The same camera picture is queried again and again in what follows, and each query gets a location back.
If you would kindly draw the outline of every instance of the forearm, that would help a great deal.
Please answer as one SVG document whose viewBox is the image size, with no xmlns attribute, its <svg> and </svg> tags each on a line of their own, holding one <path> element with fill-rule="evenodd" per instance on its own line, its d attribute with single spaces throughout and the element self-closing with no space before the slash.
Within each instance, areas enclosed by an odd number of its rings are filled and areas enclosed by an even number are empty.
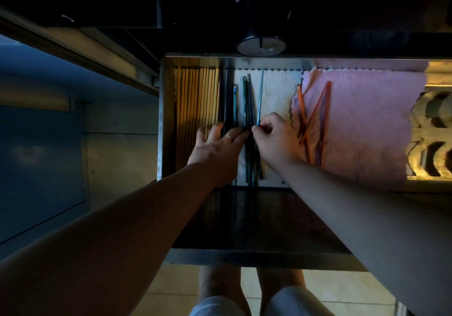
<svg viewBox="0 0 452 316">
<path fill-rule="evenodd" d="M 448 311 L 448 292 L 452 290 L 449 215 L 302 162 L 285 165 L 280 174 L 415 314 Z"/>
<path fill-rule="evenodd" d="M 189 165 L 3 261 L 0 313 L 130 313 L 214 187 L 211 177 Z"/>
</svg>

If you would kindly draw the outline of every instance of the finger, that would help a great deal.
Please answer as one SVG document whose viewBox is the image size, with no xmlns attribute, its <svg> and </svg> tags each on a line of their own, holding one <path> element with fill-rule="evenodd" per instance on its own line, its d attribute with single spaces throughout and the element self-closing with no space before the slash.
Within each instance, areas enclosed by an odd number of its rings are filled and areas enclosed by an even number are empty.
<svg viewBox="0 0 452 316">
<path fill-rule="evenodd" d="M 267 126 L 267 125 L 271 125 L 271 124 L 282 124 L 284 123 L 285 120 L 277 113 L 272 112 L 269 115 L 265 116 L 259 123 L 259 125 L 262 126 Z"/>
<path fill-rule="evenodd" d="M 251 131 L 253 132 L 253 136 L 258 144 L 260 141 L 262 141 L 265 137 L 268 136 L 265 133 L 265 131 L 262 129 L 262 127 L 257 126 L 257 125 L 253 125 L 253 127 L 251 128 Z"/>
<path fill-rule="evenodd" d="M 196 146 L 200 146 L 201 144 L 206 142 L 206 136 L 204 135 L 205 132 L 206 132 L 205 126 L 200 127 L 196 132 L 196 144 L 195 144 Z"/>
<path fill-rule="evenodd" d="M 242 132 L 242 128 L 237 127 L 237 128 L 232 128 L 229 129 L 229 131 L 223 136 L 223 141 L 225 142 L 233 142 L 235 140 L 235 138 Z"/>
<path fill-rule="evenodd" d="M 218 141 L 222 135 L 222 129 L 224 127 L 224 122 L 218 122 L 215 124 L 212 129 L 210 130 L 209 138 L 207 139 L 208 142 Z"/>
<path fill-rule="evenodd" d="M 250 136 L 250 131 L 243 131 L 235 138 L 234 142 L 232 142 L 232 145 L 237 148 L 238 152 L 242 149 L 248 136 Z"/>
</svg>

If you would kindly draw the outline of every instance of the right hand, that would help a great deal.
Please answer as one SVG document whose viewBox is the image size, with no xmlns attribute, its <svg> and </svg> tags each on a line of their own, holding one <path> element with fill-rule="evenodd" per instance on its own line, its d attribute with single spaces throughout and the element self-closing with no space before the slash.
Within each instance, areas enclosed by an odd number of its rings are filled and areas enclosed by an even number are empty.
<svg viewBox="0 0 452 316">
<path fill-rule="evenodd" d="M 260 125 L 254 125 L 251 130 L 261 158 L 279 176 L 285 165 L 303 160 L 297 133 L 277 113 L 265 116 Z"/>
</svg>

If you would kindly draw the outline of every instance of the leg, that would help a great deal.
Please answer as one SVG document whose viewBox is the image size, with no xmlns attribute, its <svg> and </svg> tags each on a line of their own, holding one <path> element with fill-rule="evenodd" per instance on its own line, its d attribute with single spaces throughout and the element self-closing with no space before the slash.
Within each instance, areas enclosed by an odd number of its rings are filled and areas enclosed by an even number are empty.
<svg viewBox="0 0 452 316">
<path fill-rule="evenodd" d="M 267 308 L 270 299 L 281 289 L 287 286 L 306 287 L 303 271 L 300 269 L 257 268 L 257 276 L 262 290 L 261 315 Z"/>
<path fill-rule="evenodd" d="M 240 286 L 240 266 L 202 266 L 199 269 L 199 302 L 211 296 L 224 296 L 234 301 L 247 316 L 250 307 Z"/>
</svg>

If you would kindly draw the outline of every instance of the hand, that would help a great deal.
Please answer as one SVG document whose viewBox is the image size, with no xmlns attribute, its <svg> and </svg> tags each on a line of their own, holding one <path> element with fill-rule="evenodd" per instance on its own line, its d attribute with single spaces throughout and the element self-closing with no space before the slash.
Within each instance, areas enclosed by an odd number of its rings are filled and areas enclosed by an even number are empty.
<svg viewBox="0 0 452 316">
<path fill-rule="evenodd" d="M 297 133 L 280 115 L 273 112 L 265 116 L 260 126 L 252 127 L 254 139 L 263 161 L 281 176 L 284 166 L 302 161 L 302 150 Z"/>
<path fill-rule="evenodd" d="M 215 177 L 216 187 L 229 184 L 237 176 L 239 153 L 250 135 L 249 131 L 242 132 L 241 128 L 234 128 L 220 138 L 223 126 L 223 122 L 215 124 L 207 141 L 204 136 L 205 127 L 198 129 L 195 148 L 187 163 L 205 164 L 207 174 Z"/>
</svg>

